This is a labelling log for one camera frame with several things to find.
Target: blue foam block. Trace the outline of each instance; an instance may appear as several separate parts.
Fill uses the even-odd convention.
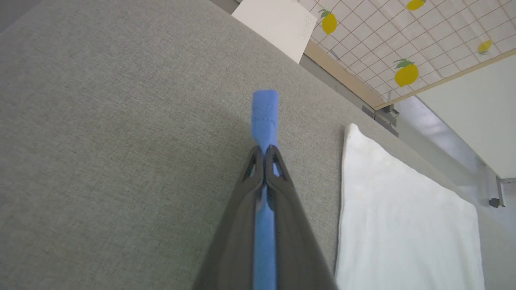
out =
[[[265,155],[270,145],[278,146],[279,95],[274,90],[253,93],[251,134]],[[276,237],[274,212],[262,187],[262,205],[256,211],[253,290],[276,290]]]

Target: yellow lemon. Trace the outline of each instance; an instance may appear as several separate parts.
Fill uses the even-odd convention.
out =
[[[321,18],[324,18],[321,24],[321,26],[323,27],[322,29],[324,30],[324,32],[326,32],[326,34],[330,34],[334,32],[335,29],[337,29],[337,18],[335,18],[335,15],[333,15],[331,11],[328,11],[326,9],[323,9],[321,11],[324,11],[321,14]]]
[[[411,11],[418,10],[419,8],[421,8],[421,6],[423,6],[424,3],[424,0],[412,0],[407,4],[407,9]]]
[[[394,76],[394,80],[400,87],[409,85],[416,81],[419,77],[419,70],[413,62],[404,58],[395,62],[399,62],[396,68],[400,70]]]
[[[493,41],[491,39],[484,41],[483,43],[481,43],[478,46],[478,53],[480,53],[480,54],[488,53],[489,52],[489,48],[491,47],[492,44],[493,44]]]

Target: wooden frame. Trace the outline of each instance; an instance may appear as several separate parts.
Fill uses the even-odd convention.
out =
[[[399,101],[402,101],[406,98],[409,98],[413,95],[416,95],[418,93],[424,92],[426,90],[429,90],[433,87],[436,87],[438,85],[441,85],[443,83],[449,82],[450,80],[456,79],[458,77],[461,77],[467,73],[470,73],[472,71],[476,71],[478,69],[481,69],[485,66],[488,66],[492,63],[495,63],[497,61],[500,61],[506,57],[509,57],[511,55],[516,55],[516,49],[512,49],[510,51],[507,51],[503,54],[500,54],[496,57],[493,57],[489,60],[486,60],[484,62],[481,62],[475,66],[472,66],[468,69],[465,69],[463,71],[460,71],[452,76],[446,77],[436,83],[433,83],[431,85],[428,85],[424,88],[421,88],[419,90],[413,91],[411,93],[408,93],[406,95],[403,95],[399,98],[396,98],[392,101],[385,102],[382,97],[378,96],[377,93],[375,93],[372,89],[370,89],[369,86],[362,83],[358,78],[348,73],[336,60],[331,58],[326,52],[324,52],[317,44],[315,44],[313,41],[308,41],[308,45],[304,50],[304,54],[306,54],[308,57],[310,57],[316,64],[321,66],[325,71],[327,71],[329,74],[331,74],[334,78],[336,78],[341,84],[346,86],[350,91],[355,93],[359,98],[361,98],[365,103],[367,103],[369,106],[371,106],[374,110],[379,110],[381,108],[390,106],[394,103],[397,103]]]

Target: white towel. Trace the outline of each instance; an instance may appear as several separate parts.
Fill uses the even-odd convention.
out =
[[[483,290],[475,207],[346,129],[340,290]]]

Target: gray fabric surface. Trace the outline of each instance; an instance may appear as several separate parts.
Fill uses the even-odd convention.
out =
[[[280,92],[280,149],[332,268],[348,123],[458,191],[207,0],[44,0],[0,36],[1,288],[189,288],[258,89]],[[509,289],[514,241],[479,219],[486,284]]]
[[[0,33],[40,2],[41,0],[0,1]]]

